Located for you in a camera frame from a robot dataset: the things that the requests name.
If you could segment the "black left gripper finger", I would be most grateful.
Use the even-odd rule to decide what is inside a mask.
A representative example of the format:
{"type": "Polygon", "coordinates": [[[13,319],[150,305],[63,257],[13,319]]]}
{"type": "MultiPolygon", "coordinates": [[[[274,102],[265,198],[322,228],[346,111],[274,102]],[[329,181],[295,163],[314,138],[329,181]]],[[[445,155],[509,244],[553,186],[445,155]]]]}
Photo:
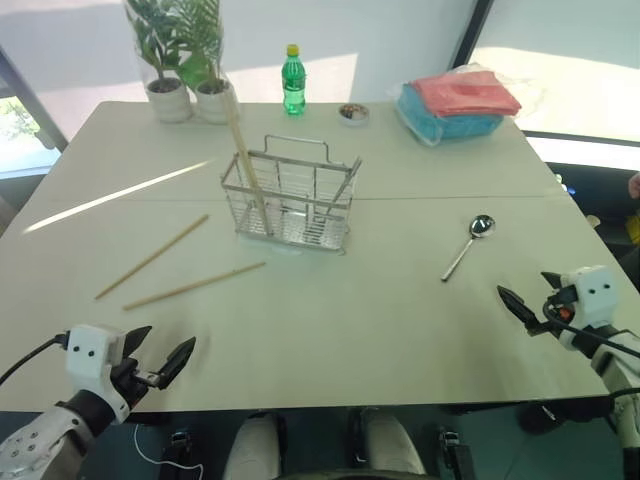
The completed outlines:
{"type": "Polygon", "coordinates": [[[143,326],[129,331],[125,336],[123,357],[128,358],[133,354],[143,343],[151,330],[151,326],[143,326]]]}
{"type": "Polygon", "coordinates": [[[191,337],[180,343],[167,357],[166,362],[158,372],[158,387],[167,388],[176,376],[183,370],[189,361],[194,347],[196,338],[191,337]]]}

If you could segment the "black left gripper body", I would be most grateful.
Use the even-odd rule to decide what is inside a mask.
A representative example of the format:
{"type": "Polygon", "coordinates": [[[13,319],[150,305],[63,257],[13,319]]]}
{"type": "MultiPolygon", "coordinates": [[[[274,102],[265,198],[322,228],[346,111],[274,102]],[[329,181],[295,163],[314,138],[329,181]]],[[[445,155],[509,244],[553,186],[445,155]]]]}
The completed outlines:
{"type": "Polygon", "coordinates": [[[111,370],[111,382],[129,408],[134,408],[150,389],[164,390],[167,387],[167,379],[163,375],[141,371],[134,358],[124,359],[111,370]]]}

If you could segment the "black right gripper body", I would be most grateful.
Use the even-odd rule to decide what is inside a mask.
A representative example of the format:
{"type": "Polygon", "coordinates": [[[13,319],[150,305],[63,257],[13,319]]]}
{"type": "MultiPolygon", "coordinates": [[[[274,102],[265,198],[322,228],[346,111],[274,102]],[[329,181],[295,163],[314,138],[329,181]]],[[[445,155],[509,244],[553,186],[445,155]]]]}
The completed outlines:
{"type": "Polygon", "coordinates": [[[533,335],[550,333],[560,335],[575,316],[576,288],[565,286],[549,296],[542,306],[544,321],[539,321],[533,335]]]}

